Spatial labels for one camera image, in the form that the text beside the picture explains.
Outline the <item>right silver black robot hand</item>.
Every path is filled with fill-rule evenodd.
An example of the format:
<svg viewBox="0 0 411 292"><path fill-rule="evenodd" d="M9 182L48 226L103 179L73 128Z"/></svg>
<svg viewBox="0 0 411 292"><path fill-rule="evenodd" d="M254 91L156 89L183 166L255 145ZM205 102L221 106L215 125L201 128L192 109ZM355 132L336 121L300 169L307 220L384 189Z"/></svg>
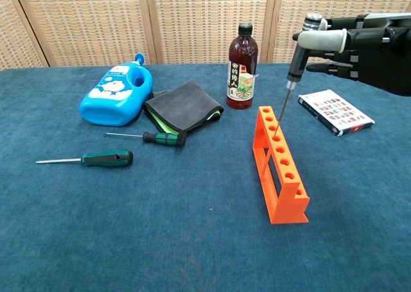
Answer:
<svg viewBox="0 0 411 292"><path fill-rule="evenodd" d="M308 13L287 74L292 90L304 71L359 81L410 95L410 13L325 18Z"/></svg>

